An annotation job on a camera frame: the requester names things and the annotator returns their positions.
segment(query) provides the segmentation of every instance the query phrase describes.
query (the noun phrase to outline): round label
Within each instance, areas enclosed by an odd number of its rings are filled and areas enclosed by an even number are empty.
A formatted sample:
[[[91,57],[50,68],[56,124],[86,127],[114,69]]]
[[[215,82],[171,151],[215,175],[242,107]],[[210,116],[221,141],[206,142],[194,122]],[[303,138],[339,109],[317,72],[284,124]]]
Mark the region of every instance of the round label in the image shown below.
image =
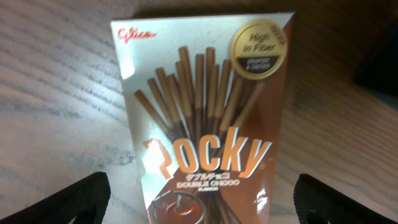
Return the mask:
[[[240,75],[251,80],[266,78],[285,60],[286,34],[270,20],[251,21],[235,34],[229,51]]]

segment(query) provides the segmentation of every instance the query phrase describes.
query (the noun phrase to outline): wood grain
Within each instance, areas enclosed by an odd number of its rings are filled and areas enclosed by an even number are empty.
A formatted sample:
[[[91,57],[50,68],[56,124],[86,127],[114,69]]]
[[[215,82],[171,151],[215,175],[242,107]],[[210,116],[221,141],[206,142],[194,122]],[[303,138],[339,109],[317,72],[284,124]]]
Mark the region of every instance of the wood grain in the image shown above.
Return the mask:
[[[110,20],[263,9],[296,11],[270,223],[301,173],[398,221],[398,112],[351,81],[393,0],[0,1],[0,218],[102,170],[104,223],[147,223]]]

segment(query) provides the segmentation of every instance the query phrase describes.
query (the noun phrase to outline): black object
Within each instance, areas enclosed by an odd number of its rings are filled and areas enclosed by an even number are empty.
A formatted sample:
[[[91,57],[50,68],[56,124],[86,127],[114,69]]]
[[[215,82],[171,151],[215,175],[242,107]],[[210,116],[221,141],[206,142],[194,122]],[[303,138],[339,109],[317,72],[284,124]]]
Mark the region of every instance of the black object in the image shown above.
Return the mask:
[[[358,70],[359,85],[398,97],[398,22]]]
[[[300,224],[397,224],[308,174],[294,188]]]
[[[46,199],[0,220],[0,224],[100,224],[111,196],[108,177],[96,172]]]

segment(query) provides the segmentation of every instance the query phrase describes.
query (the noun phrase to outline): pocky logo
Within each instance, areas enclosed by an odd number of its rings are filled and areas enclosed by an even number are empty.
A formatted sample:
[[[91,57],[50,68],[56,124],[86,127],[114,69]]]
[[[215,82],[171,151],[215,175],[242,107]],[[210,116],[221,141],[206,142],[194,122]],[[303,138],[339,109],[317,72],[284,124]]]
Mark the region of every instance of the pocky logo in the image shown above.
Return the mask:
[[[220,149],[221,143],[218,136],[207,134],[200,139],[198,154],[192,141],[187,138],[178,139],[173,143],[173,150],[180,170],[184,173],[193,173],[199,170],[199,166],[208,172],[221,169],[240,172],[239,178],[248,178],[256,170],[267,151],[271,147],[271,142],[262,142],[260,139],[254,139],[251,143],[248,162],[246,168],[242,171],[240,153],[248,141],[248,137],[238,137],[237,127],[229,127],[226,135],[225,145],[223,147],[223,155],[221,157],[210,157],[211,150]],[[170,155],[166,150],[162,150],[165,161],[160,165],[159,169],[166,179],[172,176],[167,171],[167,166],[171,165]]]
[[[129,30],[122,28],[119,29],[118,38],[119,40],[124,40],[124,43],[127,44],[131,39],[148,39],[151,37],[155,37],[157,34],[152,33],[151,31],[139,32],[138,29],[132,27]]]

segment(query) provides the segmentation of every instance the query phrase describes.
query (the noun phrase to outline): pocky box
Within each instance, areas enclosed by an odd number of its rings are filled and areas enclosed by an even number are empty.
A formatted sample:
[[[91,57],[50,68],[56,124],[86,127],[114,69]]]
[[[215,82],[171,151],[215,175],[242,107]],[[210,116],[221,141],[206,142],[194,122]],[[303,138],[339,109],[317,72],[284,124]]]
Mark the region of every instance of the pocky box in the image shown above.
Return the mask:
[[[111,23],[151,223],[267,223],[292,16]]]

